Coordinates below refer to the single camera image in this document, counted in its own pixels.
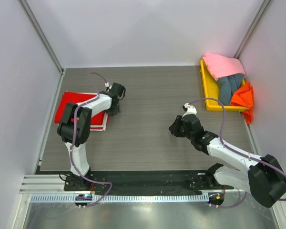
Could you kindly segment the grey t shirt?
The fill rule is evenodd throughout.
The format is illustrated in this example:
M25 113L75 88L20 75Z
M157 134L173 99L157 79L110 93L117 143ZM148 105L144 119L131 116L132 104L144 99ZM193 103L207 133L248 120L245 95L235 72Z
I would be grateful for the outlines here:
M218 100L224 105L230 105L233 94L241 87L244 74L234 74L219 78L216 82L220 88Z

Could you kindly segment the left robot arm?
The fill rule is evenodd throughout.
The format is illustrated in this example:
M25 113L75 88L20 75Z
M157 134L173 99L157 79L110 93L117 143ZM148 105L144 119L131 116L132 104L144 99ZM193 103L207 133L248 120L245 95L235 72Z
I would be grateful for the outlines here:
M91 119L100 112L116 115L126 89L119 83L106 85L106 90L82 102L66 104L57 133L68 149L70 174L65 178L64 190L85 191L91 187L91 168L87 161L86 141L91 131Z

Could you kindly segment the yellow plastic bin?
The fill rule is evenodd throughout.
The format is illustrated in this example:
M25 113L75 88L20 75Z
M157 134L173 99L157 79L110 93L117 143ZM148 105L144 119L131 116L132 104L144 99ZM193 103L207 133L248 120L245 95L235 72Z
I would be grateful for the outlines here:
M216 80L209 73L203 59L200 60L200 67L201 67L200 73L202 77L204 96L219 100L220 88L218 87ZM206 100L205 106L208 111L223 111L222 106L214 100ZM224 108L226 111L229 112L243 112L245 110L248 110L247 107L243 106L224 105Z

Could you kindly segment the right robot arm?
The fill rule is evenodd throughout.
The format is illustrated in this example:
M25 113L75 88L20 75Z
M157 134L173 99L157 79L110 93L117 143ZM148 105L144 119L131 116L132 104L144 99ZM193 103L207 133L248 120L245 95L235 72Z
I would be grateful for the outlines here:
M234 167L212 166L205 177L209 188L227 185L241 189L266 208L282 200L286 193L286 175L275 157L260 157L221 140L217 134L204 130L196 115L178 115L169 131L173 136L190 140L196 150Z

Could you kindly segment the pink t shirt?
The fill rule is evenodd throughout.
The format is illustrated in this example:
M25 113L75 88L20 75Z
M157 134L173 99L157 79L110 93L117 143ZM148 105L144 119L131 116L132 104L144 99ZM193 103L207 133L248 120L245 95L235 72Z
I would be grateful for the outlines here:
M229 58L215 53L205 53L202 59L210 73L217 81L220 78L234 74L245 75L241 62L236 58Z

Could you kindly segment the orange t shirt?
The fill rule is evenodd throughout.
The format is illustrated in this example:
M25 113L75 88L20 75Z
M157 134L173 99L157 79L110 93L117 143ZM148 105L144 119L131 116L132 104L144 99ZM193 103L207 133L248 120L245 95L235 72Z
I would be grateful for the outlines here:
M232 96L231 106L242 106L247 109L243 111L246 123L249 125L253 120L254 89L250 82L245 82Z

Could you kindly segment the folded white t shirt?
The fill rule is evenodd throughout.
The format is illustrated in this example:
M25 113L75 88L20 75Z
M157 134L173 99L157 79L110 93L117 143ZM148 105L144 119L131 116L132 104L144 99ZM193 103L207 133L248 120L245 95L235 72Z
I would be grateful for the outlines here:
M88 107L92 109L91 131L106 130L108 115L105 111L111 107L111 102L112 99L109 96L100 94L96 101L88 104Z

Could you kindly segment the left aluminium corner post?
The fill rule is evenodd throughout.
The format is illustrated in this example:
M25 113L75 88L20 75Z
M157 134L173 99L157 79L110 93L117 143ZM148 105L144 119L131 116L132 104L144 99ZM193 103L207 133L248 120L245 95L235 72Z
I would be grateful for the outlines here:
M48 55L50 56L52 62L54 63L54 65L58 69L60 75L62 75L64 72L64 69L61 66L57 56L55 55L54 50L52 49L48 39L46 38L37 18L35 17L32 9L30 7L30 5L28 4L28 2L26 0L18 0L18 3L22 7L27 18L29 19L33 29L35 30L36 34L38 35L42 45L44 46L45 50L47 51Z

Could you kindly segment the aluminium corner post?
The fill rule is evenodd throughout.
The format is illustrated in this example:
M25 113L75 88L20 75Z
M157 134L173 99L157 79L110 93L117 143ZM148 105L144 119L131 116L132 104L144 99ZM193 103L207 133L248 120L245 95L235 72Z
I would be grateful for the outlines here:
M249 44L251 38L253 37L255 31L257 30L262 18L265 16L266 12L268 11L269 7L271 6L273 0L263 0L260 7L258 8L257 13L253 17L252 22L250 23L243 39L241 40L234 58L239 59L243 54L246 46Z
M52 62L54 63L54 65L58 69L60 75L62 75L64 72L64 69L61 66L57 56L55 55L54 50L52 49L48 39L46 38L37 18L35 17L32 9L30 7L30 5L28 4L28 2L26 0L18 0L18 3L22 7L27 18L29 19L33 29L35 30L36 34L38 35L42 45L44 46L45 50L47 51L48 55L50 56Z

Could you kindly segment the aluminium front rail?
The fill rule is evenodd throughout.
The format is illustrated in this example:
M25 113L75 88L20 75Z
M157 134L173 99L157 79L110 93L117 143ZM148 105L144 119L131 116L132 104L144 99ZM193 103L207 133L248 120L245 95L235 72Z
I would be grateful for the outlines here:
M65 182L59 175L25 175L20 194L48 194L64 192Z

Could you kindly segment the right aluminium corner post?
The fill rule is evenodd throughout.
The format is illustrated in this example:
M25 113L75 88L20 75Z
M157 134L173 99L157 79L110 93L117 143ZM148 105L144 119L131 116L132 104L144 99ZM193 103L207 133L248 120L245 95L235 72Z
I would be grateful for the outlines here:
M258 8L257 13L253 17L252 22L250 23L243 39L241 40L234 58L239 59L243 54L246 46L249 44L251 38L253 37L255 31L257 30L262 18L265 16L266 12L268 11L269 7L271 6L273 0L263 0L260 7Z

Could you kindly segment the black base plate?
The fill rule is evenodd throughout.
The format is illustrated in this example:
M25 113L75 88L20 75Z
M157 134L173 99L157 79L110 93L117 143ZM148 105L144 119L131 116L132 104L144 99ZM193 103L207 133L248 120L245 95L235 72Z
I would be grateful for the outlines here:
M72 174L64 174L65 191L88 191L103 195L113 187L114 196L185 196L199 195L202 190L231 190L231 186L219 185L205 170L160 171L92 171L89 179L96 184Z

